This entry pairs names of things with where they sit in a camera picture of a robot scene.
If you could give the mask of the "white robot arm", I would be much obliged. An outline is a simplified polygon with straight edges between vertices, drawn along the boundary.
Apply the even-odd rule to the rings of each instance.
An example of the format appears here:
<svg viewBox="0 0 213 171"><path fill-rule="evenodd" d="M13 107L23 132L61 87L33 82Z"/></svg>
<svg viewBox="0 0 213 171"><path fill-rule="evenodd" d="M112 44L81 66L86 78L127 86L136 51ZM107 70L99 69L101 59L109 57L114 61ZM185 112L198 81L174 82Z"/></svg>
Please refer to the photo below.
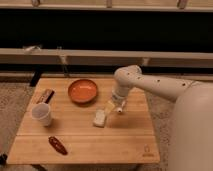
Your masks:
<svg viewBox="0 0 213 171"><path fill-rule="evenodd" d="M114 72L111 99L122 103L139 88L175 103L168 171L213 171L213 83L143 75L137 65Z"/></svg>

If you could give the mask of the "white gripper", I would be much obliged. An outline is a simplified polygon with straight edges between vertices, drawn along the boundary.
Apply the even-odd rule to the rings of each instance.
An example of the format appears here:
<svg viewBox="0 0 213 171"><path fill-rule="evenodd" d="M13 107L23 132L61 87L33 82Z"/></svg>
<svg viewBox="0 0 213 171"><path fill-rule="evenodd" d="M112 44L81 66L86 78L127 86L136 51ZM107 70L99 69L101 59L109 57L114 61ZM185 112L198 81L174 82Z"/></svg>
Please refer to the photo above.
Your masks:
<svg viewBox="0 0 213 171"><path fill-rule="evenodd" d="M125 107L126 101L124 101L128 96L128 91L126 89L116 89L114 88L112 90L112 96L111 99L116 104L121 104L117 107L116 112L121 114L123 112L123 109ZM105 114L110 114L113 109L115 108L115 104L112 101L108 101L105 106Z"/></svg>

